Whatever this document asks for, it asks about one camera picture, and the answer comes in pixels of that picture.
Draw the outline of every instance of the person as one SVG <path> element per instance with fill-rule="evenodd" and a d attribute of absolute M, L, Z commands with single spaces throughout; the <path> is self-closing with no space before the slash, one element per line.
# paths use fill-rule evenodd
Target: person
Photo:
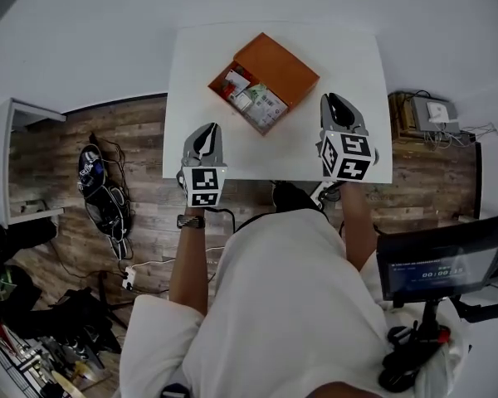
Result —
<path fill-rule="evenodd" d="M 390 318 L 411 326 L 422 308 L 382 302 L 369 205 L 358 183 L 340 192 L 344 242 L 306 193 L 278 184 L 276 213 L 249 220 L 227 241 L 210 309 L 205 230 L 184 226 L 169 301 L 135 300 L 120 360 L 122 396 L 390 396 L 378 384 L 392 351 Z M 185 214 L 204 216 L 201 208 Z M 459 337 L 449 303 L 437 319 Z M 455 340 L 442 348 L 400 396 L 446 395 L 464 347 Z"/>

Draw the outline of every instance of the box lid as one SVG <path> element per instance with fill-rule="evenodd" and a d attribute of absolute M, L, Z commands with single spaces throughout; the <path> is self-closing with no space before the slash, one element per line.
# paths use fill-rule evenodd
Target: box lid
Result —
<path fill-rule="evenodd" d="M 263 32 L 246 44 L 233 60 L 290 108 L 297 106 L 319 79 L 313 70 Z"/>

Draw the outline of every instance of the forearm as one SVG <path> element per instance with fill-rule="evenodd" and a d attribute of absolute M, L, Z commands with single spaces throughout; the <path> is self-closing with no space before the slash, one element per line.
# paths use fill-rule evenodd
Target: forearm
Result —
<path fill-rule="evenodd" d="M 362 186 L 359 183 L 346 182 L 340 190 L 347 260 L 360 271 L 376 250 L 378 237 Z"/>
<path fill-rule="evenodd" d="M 185 215 L 204 216 L 201 208 L 187 208 Z M 183 227 L 177 256 L 169 281 L 169 299 L 206 315 L 208 310 L 208 272 L 205 255 L 205 229 Z"/>

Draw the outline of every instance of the white table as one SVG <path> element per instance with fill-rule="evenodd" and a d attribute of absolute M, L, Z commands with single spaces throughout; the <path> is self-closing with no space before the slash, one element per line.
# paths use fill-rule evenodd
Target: white table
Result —
<path fill-rule="evenodd" d="M 0 224 L 11 224 L 46 218 L 63 213 L 62 208 L 40 211 L 28 215 L 12 216 L 9 206 L 9 144 L 12 129 L 23 130 L 29 124 L 43 119 L 65 121 L 66 117 L 46 109 L 9 99 L 0 105 Z"/>
<path fill-rule="evenodd" d="M 317 86 L 262 137 L 208 84 L 258 33 L 265 32 L 319 76 Z M 364 116 L 378 163 L 365 182 L 392 181 L 393 156 L 387 91 L 375 37 L 331 25 L 243 22 L 178 31 L 168 88 L 163 175 L 180 169 L 184 140 L 201 125 L 222 128 L 227 177 L 253 180 L 324 180 L 315 144 L 320 141 L 320 98 L 342 95 Z"/>

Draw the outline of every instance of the gray electronic device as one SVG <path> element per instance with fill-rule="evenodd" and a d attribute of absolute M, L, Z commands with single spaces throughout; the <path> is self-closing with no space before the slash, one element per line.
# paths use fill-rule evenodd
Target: gray electronic device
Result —
<path fill-rule="evenodd" d="M 437 124 L 430 122 L 430 113 L 428 111 L 428 102 L 440 102 L 447 107 L 448 118 L 457 119 L 456 106 L 451 102 L 445 102 L 439 99 L 429 99 L 428 97 L 413 97 L 412 98 L 412 108 L 413 117 L 415 118 L 415 124 L 417 125 L 417 130 L 419 131 L 430 131 L 437 132 L 439 129 L 444 129 L 447 133 L 459 133 L 459 123 L 446 123 Z"/>

